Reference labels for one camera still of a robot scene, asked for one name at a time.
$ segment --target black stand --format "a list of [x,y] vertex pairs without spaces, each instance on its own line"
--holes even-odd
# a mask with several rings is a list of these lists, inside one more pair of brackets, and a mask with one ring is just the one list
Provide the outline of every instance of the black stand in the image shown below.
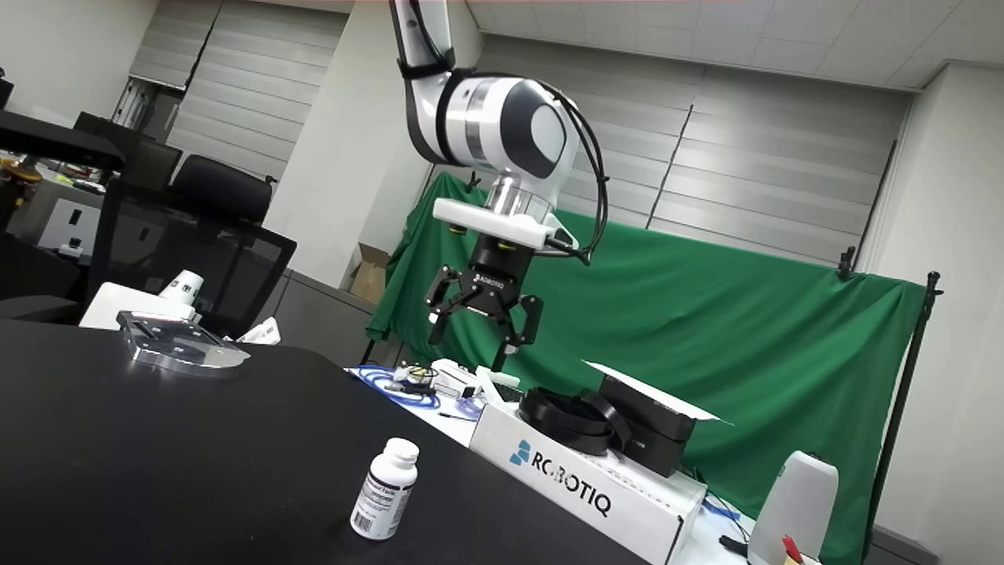
[[872,528],[875,528],[875,514],[878,514],[887,464],[891,464],[891,456],[894,456],[894,444],[897,444],[906,395],[910,395],[910,387],[914,387],[914,370],[915,370],[915,354],[920,354],[920,345],[924,345],[924,331],[925,331],[925,327],[933,321],[937,294],[943,294],[937,287],[937,280],[942,280],[942,274],[933,269],[925,294],[924,294],[924,308],[920,308],[920,318],[915,318],[915,327],[914,327],[914,338],[910,338],[910,347],[906,347],[906,363],[905,363],[905,372],[900,372],[900,384],[897,384],[897,392],[894,392],[894,406],[891,406],[891,415],[887,415],[887,425],[886,425],[886,437],[881,437],[881,456],[878,456],[878,471],[875,471],[872,501],[869,501],[865,551],[872,547]]

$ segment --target ceiling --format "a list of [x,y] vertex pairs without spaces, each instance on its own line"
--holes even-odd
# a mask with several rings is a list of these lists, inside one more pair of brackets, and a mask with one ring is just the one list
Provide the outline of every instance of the ceiling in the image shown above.
[[485,34],[920,91],[1004,65],[1004,0],[469,0]]

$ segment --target desk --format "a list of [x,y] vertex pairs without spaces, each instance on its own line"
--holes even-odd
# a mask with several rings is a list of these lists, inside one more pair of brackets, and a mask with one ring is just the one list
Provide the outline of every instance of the desk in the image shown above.
[[59,129],[52,123],[0,109],[0,148],[17,152],[52,158],[96,170],[122,170],[126,158],[96,133]]
[[[308,352],[163,378],[117,331],[0,322],[0,356],[0,561],[638,561]],[[398,535],[371,547],[344,516],[385,437],[425,456]]]
[[59,294],[74,297],[85,281],[85,265],[52,257],[0,231],[0,297],[12,294]]

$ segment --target white container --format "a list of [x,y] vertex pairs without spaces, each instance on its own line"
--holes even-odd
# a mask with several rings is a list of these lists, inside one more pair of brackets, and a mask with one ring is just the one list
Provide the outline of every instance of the white container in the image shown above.
[[165,302],[183,302],[183,303],[194,303],[199,291],[202,291],[204,280],[193,269],[183,269],[163,291],[159,297]]
[[373,457],[371,476],[356,498],[349,524],[368,540],[389,540],[404,514],[411,485],[417,481],[417,444],[391,437]]

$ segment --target green cloth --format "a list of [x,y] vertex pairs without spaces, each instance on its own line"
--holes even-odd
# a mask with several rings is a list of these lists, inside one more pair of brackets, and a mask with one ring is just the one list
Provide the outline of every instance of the green cloth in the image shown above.
[[[425,294],[442,264],[465,265],[473,236],[430,215],[436,197],[480,199],[439,174],[409,219],[371,334],[398,334],[417,356],[491,363],[499,331],[455,312],[430,345]],[[590,238],[594,219],[562,212]],[[708,408],[683,466],[757,514],[783,457],[803,449],[840,471],[823,558],[856,565],[897,368],[924,285],[610,227],[594,265],[541,257],[523,281],[543,297],[538,341],[505,372],[548,390],[596,390],[598,359]]]

